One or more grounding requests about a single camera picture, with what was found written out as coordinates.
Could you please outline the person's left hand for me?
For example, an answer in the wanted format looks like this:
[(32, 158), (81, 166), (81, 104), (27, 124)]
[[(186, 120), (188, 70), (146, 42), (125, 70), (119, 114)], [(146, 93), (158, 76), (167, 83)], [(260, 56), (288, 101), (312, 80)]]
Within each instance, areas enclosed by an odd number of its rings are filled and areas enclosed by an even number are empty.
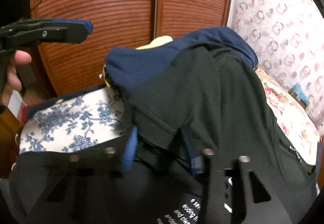
[(21, 81), (17, 76), (16, 66), (29, 64), (31, 61), (32, 57), (29, 53), (22, 50), (17, 50), (12, 55), (7, 67), (7, 83), (5, 84), (4, 91), (1, 93), (1, 105), (8, 106), (12, 92), (20, 91), (22, 88)]

